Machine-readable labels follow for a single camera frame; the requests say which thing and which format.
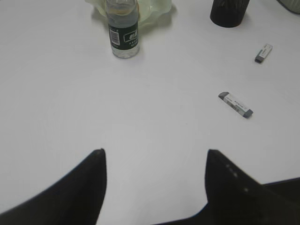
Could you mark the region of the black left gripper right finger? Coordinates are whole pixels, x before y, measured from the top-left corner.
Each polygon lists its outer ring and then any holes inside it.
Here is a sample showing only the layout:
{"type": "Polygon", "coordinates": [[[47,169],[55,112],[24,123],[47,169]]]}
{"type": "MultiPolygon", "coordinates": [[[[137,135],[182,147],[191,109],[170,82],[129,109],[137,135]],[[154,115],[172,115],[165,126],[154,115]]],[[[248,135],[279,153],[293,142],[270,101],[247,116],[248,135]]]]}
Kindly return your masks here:
{"type": "Polygon", "coordinates": [[[208,150],[206,205],[169,225],[298,225],[300,179],[261,184],[219,150],[208,150]]]}

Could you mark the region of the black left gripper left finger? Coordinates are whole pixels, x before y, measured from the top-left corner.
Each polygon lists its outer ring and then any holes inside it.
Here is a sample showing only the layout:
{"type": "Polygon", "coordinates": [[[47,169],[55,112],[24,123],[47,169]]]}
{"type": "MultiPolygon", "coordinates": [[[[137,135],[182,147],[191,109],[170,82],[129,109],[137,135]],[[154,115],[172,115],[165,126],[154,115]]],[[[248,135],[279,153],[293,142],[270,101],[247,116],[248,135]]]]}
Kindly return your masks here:
{"type": "Polygon", "coordinates": [[[106,194],[106,153],[92,151],[59,181],[1,213],[2,225],[95,225],[106,194]]]}

